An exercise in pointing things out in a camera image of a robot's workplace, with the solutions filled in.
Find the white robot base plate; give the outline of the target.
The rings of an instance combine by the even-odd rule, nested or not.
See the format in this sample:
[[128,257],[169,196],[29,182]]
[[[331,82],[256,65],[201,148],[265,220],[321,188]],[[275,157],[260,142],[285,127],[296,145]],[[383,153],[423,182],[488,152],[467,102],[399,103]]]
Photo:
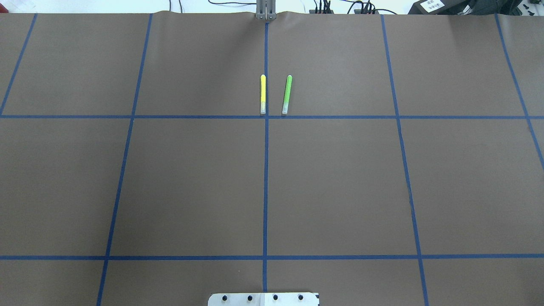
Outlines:
[[319,306],[319,294],[312,292],[254,292],[212,294],[208,306]]

